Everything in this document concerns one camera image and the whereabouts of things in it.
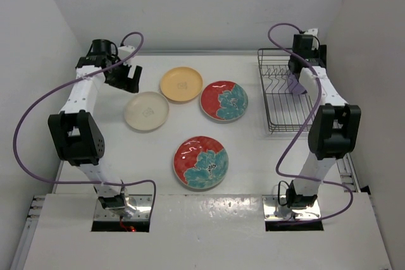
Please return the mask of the red floral plate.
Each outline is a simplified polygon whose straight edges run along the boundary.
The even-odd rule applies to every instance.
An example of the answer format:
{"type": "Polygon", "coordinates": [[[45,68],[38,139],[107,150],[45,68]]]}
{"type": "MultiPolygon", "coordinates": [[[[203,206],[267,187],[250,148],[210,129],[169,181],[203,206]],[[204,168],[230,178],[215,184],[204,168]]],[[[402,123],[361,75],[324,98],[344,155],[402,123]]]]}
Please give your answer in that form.
{"type": "Polygon", "coordinates": [[[248,104],[246,91],[232,81],[213,82],[206,86],[200,96],[203,112],[217,121],[230,122],[241,118],[248,104]]]}
{"type": "Polygon", "coordinates": [[[228,171],[229,157],[217,140],[196,136],[181,143],[173,156],[173,171],[181,184],[205,191],[219,185],[228,171]]]}

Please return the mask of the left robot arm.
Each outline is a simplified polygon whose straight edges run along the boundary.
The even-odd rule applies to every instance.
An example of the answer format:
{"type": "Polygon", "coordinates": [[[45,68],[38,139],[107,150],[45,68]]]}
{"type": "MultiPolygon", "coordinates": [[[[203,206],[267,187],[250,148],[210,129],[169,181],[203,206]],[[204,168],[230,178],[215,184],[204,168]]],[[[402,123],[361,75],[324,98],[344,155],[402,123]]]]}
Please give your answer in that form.
{"type": "Polygon", "coordinates": [[[50,115],[47,121],[59,158],[94,182],[103,209],[125,219],[135,215],[136,201],[103,160],[106,144],[92,114],[104,83],[130,93],[139,91],[142,67],[130,64],[133,52],[132,46],[93,40],[88,53],[77,63],[77,82],[68,100],[60,112],[50,115]]]}

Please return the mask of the yellow plate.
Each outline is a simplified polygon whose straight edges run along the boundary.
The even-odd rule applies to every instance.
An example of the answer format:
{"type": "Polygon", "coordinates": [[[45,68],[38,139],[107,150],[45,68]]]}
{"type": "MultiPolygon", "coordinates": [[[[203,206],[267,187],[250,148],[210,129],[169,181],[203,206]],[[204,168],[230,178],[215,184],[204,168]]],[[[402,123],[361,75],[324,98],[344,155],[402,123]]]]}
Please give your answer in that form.
{"type": "Polygon", "coordinates": [[[197,70],[180,66],[167,71],[162,76],[159,87],[171,101],[188,102],[200,94],[203,78],[197,70]]]}

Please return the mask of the cream plate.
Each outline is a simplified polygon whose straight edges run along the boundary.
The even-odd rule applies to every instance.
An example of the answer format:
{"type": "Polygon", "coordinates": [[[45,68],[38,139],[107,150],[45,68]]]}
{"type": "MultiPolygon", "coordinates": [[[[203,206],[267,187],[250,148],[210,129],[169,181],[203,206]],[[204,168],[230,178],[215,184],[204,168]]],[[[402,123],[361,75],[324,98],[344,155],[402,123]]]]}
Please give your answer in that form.
{"type": "Polygon", "coordinates": [[[169,103],[163,95],[157,92],[142,92],[127,102],[123,117],[131,128],[148,132],[163,125],[169,112],[169,103]]]}

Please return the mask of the wire dish rack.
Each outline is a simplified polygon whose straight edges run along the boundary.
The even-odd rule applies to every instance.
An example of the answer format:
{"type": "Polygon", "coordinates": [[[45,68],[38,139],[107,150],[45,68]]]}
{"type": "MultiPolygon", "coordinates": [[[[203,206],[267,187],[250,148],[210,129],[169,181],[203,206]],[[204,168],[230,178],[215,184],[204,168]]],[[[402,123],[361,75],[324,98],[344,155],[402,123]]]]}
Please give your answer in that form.
{"type": "Polygon", "coordinates": [[[287,90],[289,54],[275,48],[257,51],[258,70],[270,133],[297,133],[309,116],[315,99],[308,93],[294,95],[287,90]]]}

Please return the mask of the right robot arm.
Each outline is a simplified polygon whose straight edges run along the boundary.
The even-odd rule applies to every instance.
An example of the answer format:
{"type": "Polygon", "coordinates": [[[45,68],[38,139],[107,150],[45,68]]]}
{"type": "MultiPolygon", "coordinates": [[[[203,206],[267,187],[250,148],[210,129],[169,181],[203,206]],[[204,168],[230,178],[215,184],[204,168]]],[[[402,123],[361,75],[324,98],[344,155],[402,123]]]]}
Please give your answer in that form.
{"type": "Polygon", "coordinates": [[[309,114],[313,122],[306,162],[288,186],[285,202],[278,203],[283,224],[297,222],[297,210],[314,205],[329,170],[354,150],[361,119],[360,107],[342,98],[328,78],[315,34],[300,32],[294,36],[289,70],[313,100],[309,114]]]}

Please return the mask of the purple plate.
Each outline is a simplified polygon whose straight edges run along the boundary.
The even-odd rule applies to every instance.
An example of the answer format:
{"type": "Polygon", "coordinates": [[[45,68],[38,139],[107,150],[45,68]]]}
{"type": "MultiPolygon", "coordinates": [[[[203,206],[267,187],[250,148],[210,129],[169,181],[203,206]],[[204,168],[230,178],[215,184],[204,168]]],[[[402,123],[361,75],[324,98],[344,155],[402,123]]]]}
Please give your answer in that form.
{"type": "Polygon", "coordinates": [[[287,79],[287,90],[294,95],[306,94],[306,89],[299,82],[299,75],[290,73],[287,79]]]}

